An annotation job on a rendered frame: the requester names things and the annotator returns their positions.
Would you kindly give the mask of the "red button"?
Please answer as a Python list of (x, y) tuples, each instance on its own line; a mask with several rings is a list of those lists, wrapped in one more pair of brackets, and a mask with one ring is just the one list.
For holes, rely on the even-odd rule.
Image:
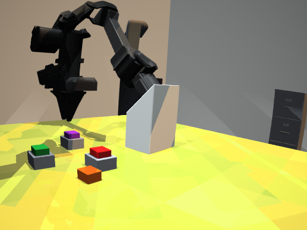
[(102, 172), (117, 169), (117, 157), (103, 146), (90, 148), (90, 153), (85, 153), (84, 160), (86, 166), (93, 166)]

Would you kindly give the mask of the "purple button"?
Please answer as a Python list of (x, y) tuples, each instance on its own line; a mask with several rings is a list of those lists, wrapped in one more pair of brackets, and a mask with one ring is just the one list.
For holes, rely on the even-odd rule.
[(64, 131), (64, 135), (60, 136), (60, 143), (66, 150), (84, 148), (84, 138), (80, 137), (80, 133), (74, 130)]

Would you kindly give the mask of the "green button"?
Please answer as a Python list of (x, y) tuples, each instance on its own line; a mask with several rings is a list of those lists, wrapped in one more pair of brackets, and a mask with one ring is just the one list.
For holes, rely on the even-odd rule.
[(27, 157), (34, 170), (55, 167), (55, 155), (45, 144), (31, 145), (31, 150), (27, 151)]

